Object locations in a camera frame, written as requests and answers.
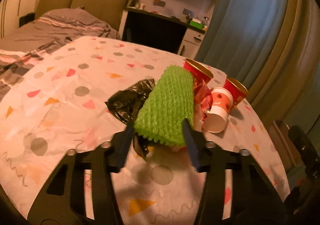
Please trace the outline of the red wrapper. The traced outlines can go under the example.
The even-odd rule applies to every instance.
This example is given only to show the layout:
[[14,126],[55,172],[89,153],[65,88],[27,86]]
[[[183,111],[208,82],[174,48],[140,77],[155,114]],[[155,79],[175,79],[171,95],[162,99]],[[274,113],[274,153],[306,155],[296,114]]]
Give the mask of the red wrapper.
[[202,123],[207,118],[213,104],[212,91],[203,81],[194,80],[194,124]]

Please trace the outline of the red gold cup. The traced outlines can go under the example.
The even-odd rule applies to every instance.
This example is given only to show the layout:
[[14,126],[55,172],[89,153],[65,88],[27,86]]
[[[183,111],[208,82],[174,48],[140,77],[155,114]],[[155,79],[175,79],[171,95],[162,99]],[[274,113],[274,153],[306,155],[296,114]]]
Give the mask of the red gold cup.
[[200,83],[208,83],[214,77],[213,73],[203,64],[192,59],[185,59],[183,68],[190,72]]
[[236,107],[241,101],[249,95],[247,88],[235,78],[227,76],[223,88],[233,97],[233,107]]

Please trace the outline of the bed with grey bedding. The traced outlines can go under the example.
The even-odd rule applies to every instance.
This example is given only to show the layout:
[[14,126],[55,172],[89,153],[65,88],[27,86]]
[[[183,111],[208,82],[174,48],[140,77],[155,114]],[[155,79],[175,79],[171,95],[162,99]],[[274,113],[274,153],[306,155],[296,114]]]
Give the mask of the bed with grey bedding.
[[36,64],[82,36],[120,39],[108,23],[83,9],[55,9],[1,39],[1,99]]

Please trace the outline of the black plastic bag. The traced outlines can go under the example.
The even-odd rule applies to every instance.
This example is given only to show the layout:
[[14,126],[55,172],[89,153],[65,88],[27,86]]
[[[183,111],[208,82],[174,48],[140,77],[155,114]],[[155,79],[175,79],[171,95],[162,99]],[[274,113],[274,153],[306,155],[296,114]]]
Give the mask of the black plastic bag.
[[155,87],[155,79],[143,79],[124,90],[119,90],[105,101],[108,111],[132,129],[132,146],[136,154],[146,161],[149,142],[134,130],[138,113]]

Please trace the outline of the white wardrobe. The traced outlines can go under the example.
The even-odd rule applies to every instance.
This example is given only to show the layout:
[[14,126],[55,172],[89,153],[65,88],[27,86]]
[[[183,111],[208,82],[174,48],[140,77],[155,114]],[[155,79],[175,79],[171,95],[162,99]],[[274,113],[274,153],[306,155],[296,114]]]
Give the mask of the white wardrobe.
[[19,26],[21,0],[1,1],[1,39]]

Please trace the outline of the padded brown headboard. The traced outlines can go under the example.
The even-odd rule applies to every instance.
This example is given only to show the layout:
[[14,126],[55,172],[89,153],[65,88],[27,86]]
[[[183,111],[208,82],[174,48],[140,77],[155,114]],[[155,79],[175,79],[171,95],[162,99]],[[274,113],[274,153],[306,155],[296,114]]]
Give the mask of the padded brown headboard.
[[133,0],[39,0],[35,9],[35,18],[55,9],[84,8],[94,17],[108,23],[113,29],[118,30],[123,10]]

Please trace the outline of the green foam net sleeve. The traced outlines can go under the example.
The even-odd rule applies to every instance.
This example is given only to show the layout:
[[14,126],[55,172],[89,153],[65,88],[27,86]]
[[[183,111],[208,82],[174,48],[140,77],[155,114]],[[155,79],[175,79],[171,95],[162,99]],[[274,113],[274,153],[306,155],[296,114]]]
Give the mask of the green foam net sleeve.
[[185,146],[182,124],[193,121],[194,79],[182,67],[168,66],[139,110],[136,133],[167,146]]

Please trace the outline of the blue and beige curtains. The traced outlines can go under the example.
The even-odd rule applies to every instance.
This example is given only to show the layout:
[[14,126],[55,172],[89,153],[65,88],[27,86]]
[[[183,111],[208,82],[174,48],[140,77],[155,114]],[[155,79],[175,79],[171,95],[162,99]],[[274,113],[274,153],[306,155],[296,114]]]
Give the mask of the blue and beige curtains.
[[222,70],[249,90],[261,121],[288,122],[305,101],[319,69],[319,0],[216,0],[196,59]]

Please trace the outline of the green box on desk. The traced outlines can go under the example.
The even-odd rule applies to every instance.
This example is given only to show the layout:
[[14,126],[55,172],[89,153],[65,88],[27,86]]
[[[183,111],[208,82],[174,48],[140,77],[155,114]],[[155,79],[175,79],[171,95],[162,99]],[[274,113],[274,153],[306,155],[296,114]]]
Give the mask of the green box on desk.
[[193,27],[195,27],[195,28],[197,28],[197,29],[203,29],[203,24],[202,24],[202,22],[201,22],[200,20],[198,20],[198,19],[195,19],[195,18],[193,18],[193,19],[190,21],[189,25],[191,25],[191,26],[193,26]]

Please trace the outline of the dark desk with white drawers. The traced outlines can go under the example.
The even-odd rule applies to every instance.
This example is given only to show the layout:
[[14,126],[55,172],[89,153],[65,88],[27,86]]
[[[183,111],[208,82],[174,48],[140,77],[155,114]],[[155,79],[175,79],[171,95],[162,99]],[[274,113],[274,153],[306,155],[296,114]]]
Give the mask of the dark desk with white drawers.
[[127,7],[121,18],[120,37],[123,41],[180,55],[187,43],[199,46],[204,31],[168,16]]

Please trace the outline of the brown plastic trash bin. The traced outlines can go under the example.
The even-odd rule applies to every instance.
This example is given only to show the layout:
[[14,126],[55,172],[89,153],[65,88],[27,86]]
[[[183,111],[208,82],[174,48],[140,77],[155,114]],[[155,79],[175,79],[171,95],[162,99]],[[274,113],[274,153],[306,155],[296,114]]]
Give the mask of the brown plastic trash bin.
[[274,120],[268,134],[277,150],[286,172],[302,164],[301,156],[289,139],[289,126],[282,120]]

